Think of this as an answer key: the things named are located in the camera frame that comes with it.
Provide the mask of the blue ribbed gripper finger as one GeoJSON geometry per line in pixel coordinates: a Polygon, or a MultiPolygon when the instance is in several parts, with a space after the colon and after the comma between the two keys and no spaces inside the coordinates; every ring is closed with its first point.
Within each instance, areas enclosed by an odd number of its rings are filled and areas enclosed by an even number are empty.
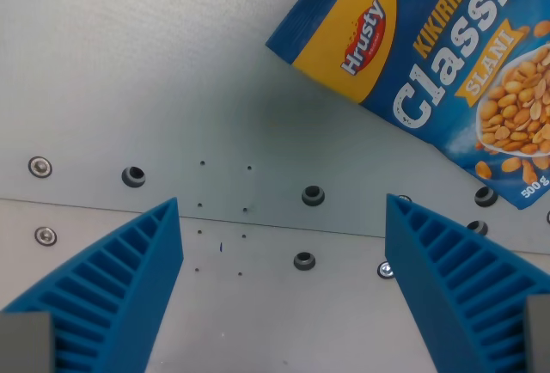
{"type": "Polygon", "coordinates": [[[547,273],[393,194],[385,257],[437,371],[527,371],[523,309],[549,291],[547,273]]]}
{"type": "Polygon", "coordinates": [[[143,372],[183,263],[176,199],[65,261],[3,312],[52,317],[57,372],[143,372]]]}

